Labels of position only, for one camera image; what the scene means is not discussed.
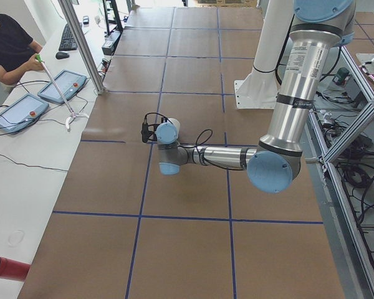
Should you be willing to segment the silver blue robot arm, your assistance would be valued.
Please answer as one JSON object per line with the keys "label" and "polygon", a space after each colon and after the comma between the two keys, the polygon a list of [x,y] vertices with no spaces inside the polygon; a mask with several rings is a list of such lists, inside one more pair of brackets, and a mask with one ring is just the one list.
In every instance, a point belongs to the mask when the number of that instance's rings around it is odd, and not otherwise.
{"label": "silver blue robot arm", "polygon": [[328,52],[352,40],[355,8],[355,1],[293,2],[287,31],[292,48],[269,129],[257,148],[183,146],[178,120],[163,116],[158,124],[144,121],[141,138],[144,143],[157,142],[161,173],[173,175],[184,164],[201,164],[246,171],[251,183],[264,192],[287,189],[300,171],[299,140]]}

